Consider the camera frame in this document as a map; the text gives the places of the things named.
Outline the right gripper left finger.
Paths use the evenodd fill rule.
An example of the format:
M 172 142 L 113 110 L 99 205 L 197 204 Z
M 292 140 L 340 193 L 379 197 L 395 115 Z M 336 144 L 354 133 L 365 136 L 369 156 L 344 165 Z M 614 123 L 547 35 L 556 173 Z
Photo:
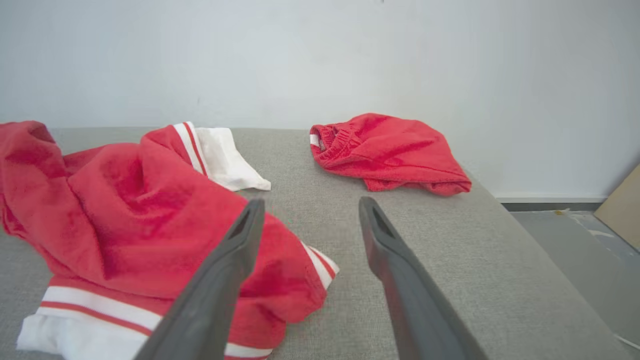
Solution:
M 199 266 L 137 360 L 222 360 L 242 284 L 254 271 L 265 201 L 253 199 Z

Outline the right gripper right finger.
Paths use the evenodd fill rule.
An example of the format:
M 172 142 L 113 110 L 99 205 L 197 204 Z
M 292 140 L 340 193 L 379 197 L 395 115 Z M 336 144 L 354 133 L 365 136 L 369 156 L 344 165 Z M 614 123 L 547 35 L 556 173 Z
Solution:
M 400 360 L 485 360 L 477 339 L 374 198 L 358 204 L 370 271 L 381 282 Z

